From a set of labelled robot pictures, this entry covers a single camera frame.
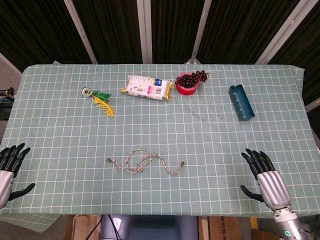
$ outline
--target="green feather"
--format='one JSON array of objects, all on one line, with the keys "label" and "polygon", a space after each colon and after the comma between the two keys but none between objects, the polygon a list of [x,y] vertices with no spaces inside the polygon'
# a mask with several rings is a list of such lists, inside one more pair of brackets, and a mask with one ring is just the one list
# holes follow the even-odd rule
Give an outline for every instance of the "green feather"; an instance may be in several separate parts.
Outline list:
[{"label": "green feather", "polygon": [[94,91],[92,93],[93,96],[101,99],[102,101],[108,103],[109,102],[109,97],[111,96],[111,94],[109,93],[103,93],[103,92],[100,92],[100,91]]}]

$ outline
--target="floor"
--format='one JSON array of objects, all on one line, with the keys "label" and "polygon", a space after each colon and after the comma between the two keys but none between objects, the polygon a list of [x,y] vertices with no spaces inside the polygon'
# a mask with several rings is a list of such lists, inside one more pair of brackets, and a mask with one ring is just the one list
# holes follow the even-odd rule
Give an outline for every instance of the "floor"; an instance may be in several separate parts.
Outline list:
[{"label": "floor", "polygon": [[[21,77],[0,59],[0,89],[14,88],[20,84]],[[0,121],[0,142],[7,126],[7,121]],[[60,216],[46,231],[38,233],[23,227],[0,221],[0,240],[58,240],[62,239],[66,228],[68,216]],[[273,219],[264,219],[262,228],[268,232],[278,233]],[[249,217],[239,219],[240,235],[242,240],[251,240],[251,223]]]}]

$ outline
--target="blue container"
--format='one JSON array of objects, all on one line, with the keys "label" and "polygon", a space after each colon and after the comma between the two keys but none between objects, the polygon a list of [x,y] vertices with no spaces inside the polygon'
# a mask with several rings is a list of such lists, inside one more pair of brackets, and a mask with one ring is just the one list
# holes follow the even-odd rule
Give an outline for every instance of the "blue container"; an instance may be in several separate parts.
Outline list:
[{"label": "blue container", "polygon": [[229,93],[239,119],[241,121],[248,121],[252,119],[255,114],[252,110],[244,87],[241,84],[237,86],[231,86],[229,88]]}]

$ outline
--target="packaged food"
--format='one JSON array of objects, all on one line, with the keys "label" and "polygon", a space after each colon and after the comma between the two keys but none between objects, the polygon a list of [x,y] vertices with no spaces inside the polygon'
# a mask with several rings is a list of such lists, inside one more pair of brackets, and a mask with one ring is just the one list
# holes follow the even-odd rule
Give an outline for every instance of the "packaged food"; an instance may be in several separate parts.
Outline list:
[{"label": "packaged food", "polygon": [[128,75],[127,85],[121,92],[149,99],[169,100],[171,98],[170,90],[173,85],[171,81],[167,80],[147,76]]}]

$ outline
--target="feather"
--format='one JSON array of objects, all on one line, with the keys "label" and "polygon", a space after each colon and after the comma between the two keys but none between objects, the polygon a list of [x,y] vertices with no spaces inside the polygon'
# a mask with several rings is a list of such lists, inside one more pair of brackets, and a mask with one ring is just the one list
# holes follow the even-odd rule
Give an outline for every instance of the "feather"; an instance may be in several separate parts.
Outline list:
[{"label": "feather", "polygon": [[92,96],[95,96],[95,97],[99,98],[100,100],[108,103],[109,102],[109,97],[111,96],[111,94],[103,93],[103,92],[100,92],[100,91],[94,91],[92,93]]},{"label": "feather", "polygon": [[115,111],[112,109],[112,107],[105,101],[101,100],[99,97],[93,95],[94,98],[94,104],[98,105],[100,108],[102,108],[103,110],[105,110],[105,114],[107,116],[110,116],[112,118],[115,117]]}]

